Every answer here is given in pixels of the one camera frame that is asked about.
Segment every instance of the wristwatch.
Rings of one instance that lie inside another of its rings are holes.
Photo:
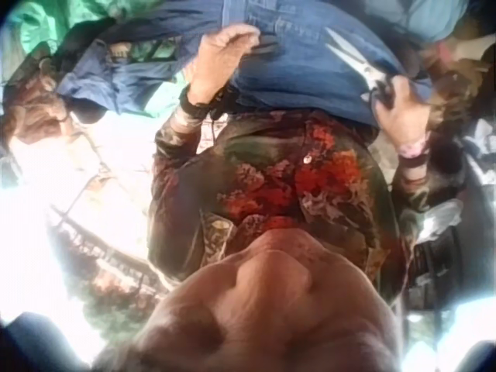
[[[204,104],[198,103],[197,105],[193,105],[188,101],[188,92],[190,85],[188,84],[186,88],[184,88],[179,96],[179,105],[194,119],[203,120],[207,117],[208,113],[212,110],[212,103]]]

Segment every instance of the man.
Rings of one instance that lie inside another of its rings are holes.
[[[239,24],[202,39],[156,138],[150,261],[175,289],[95,370],[399,368],[387,302],[405,282],[415,219],[401,219],[400,236],[360,137],[324,112],[255,112],[233,115],[195,155],[210,102],[259,34]],[[393,84],[393,109],[377,104],[377,115],[401,155],[394,194],[419,210],[429,107],[407,79]]]

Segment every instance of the scissors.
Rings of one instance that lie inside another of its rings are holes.
[[[370,93],[368,101],[370,102],[372,113],[377,120],[375,111],[377,100],[381,101],[387,109],[392,109],[394,105],[394,89],[391,83],[391,77],[369,64],[363,54],[338,33],[329,28],[325,28],[325,31],[327,31],[336,44],[336,46],[331,44],[326,44],[326,46],[365,79]]]

